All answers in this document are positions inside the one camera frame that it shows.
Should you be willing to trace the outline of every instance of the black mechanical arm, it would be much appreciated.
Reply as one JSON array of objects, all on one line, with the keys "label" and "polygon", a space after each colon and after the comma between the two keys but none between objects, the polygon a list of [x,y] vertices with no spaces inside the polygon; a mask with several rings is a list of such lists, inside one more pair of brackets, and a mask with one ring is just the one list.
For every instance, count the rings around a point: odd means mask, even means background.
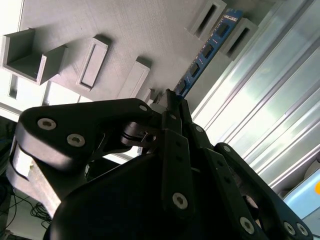
[{"label": "black mechanical arm", "polygon": [[[186,100],[164,97],[161,113],[138,99],[22,113],[7,175],[45,205],[47,239],[313,239],[231,146],[211,145]],[[87,182],[87,163],[132,146],[142,154]]]}]

